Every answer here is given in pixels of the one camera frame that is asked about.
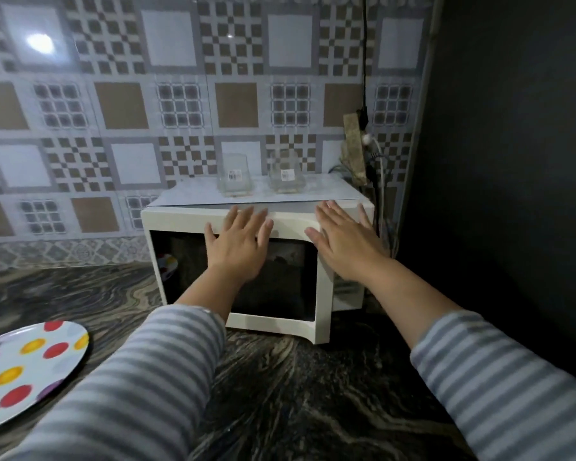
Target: polka dot plate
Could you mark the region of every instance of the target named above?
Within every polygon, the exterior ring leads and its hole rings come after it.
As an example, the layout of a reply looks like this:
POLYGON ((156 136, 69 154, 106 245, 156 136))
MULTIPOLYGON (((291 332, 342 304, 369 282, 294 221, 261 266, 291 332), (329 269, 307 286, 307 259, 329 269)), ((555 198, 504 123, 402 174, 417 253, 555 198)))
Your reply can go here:
POLYGON ((38 323, 0 336, 0 424, 42 400, 77 367, 90 338, 78 323, 38 323))

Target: barcode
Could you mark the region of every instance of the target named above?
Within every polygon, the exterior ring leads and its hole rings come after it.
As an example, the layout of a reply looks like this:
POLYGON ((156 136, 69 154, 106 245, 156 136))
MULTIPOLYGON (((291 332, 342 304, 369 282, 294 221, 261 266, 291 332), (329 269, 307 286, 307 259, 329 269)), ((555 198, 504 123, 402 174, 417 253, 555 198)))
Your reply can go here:
POLYGON ((281 170, 282 181, 294 181, 294 170, 281 170))
POLYGON ((241 181, 241 170, 228 170, 229 181, 241 181))

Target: countertop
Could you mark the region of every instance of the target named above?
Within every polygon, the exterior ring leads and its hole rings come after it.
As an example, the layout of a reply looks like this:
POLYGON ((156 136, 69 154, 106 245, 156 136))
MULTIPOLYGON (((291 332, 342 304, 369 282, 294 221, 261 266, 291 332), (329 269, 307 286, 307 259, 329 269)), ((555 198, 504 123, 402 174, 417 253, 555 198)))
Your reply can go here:
MULTIPOLYGON (((0 333, 49 319, 92 345, 63 386, 0 427, 0 454, 160 305, 150 265, 0 273, 0 333)), ((472 460, 458 429, 383 315, 333 314, 331 342, 228 331, 195 460, 472 460)))

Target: striped sleeve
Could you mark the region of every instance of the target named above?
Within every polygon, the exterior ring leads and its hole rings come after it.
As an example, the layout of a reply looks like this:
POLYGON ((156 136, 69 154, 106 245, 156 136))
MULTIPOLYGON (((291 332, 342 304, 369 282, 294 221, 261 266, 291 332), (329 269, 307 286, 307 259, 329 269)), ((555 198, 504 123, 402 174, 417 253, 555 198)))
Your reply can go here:
POLYGON ((480 461, 576 461, 576 379, 479 314, 441 317, 411 359, 480 461))
POLYGON ((208 309, 159 307, 0 460, 183 461, 224 343, 208 309))

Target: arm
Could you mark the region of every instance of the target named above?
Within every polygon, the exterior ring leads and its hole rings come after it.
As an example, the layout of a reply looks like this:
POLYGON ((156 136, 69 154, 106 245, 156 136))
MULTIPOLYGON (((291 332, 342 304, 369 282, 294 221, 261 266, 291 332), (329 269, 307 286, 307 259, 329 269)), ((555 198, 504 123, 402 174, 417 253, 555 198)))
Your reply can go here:
POLYGON ((0 460, 186 459, 224 347, 224 322, 265 261, 273 223, 252 212, 233 207, 217 239, 207 226, 208 269, 179 304, 153 311, 0 460))
POLYGON ((576 379, 386 258, 360 212, 356 223, 322 203, 326 236, 306 233, 339 276, 375 294, 478 459, 576 461, 576 379))

